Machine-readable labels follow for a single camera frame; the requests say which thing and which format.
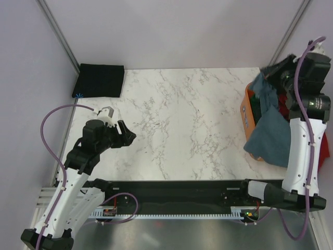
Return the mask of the blue-grey t shirt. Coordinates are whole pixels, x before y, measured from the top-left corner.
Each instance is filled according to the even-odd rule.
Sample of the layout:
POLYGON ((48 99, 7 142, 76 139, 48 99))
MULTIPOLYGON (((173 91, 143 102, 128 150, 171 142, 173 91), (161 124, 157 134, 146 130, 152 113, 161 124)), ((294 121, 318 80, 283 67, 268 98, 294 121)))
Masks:
POLYGON ((244 145, 244 150, 255 159, 262 158, 266 163, 286 168, 290 151, 290 125, 279 112, 278 95, 259 73, 250 84, 259 99, 261 118, 244 145))

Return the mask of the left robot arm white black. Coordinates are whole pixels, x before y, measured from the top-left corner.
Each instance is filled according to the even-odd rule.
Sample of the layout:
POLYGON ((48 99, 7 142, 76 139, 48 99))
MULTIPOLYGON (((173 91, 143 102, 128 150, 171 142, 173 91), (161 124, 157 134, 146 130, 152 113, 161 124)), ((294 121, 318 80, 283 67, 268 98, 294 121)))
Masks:
POLYGON ((89 187, 85 196, 75 200, 87 182, 101 154, 110 148, 130 146, 136 134, 124 121, 111 125, 102 120, 89 120, 83 127, 82 137, 67 154, 63 180, 60 181, 42 218, 32 229, 25 229, 22 242, 28 249, 71 249, 74 238, 90 214, 101 204, 108 205, 114 192, 110 183, 89 187))

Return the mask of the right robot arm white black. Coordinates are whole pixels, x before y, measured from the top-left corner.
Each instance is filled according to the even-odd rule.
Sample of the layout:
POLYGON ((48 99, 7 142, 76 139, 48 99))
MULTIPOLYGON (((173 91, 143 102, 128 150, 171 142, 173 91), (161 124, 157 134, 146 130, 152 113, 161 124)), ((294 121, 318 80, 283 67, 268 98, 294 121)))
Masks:
POLYGON ((330 117, 331 100, 321 92, 330 70, 331 59, 309 52, 297 59, 290 55, 266 67, 265 77, 286 92, 291 143, 286 176, 281 186, 245 180, 238 192, 244 205, 256 199, 273 208, 298 212, 323 210, 326 200, 319 196, 317 184, 320 147, 330 117))

